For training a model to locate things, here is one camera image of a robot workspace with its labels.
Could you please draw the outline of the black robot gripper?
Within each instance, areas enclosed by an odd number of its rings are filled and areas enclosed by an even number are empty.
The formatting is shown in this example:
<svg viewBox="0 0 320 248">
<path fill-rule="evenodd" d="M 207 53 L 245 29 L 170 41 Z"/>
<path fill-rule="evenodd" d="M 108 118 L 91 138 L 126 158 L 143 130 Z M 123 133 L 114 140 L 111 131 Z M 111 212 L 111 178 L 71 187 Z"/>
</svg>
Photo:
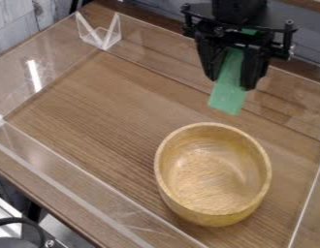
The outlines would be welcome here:
<svg viewBox="0 0 320 248">
<path fill-rule="evenodd" d="M 297 27 L 267 0 L 210 0 L 184 3 L 183 35 L 195 40 L 206 77 L 215 81 L 227 47 L 243 49 L 241 86 L 254 90 L 265 76 L 269 56 L 288 60 Z"/>
</svg>

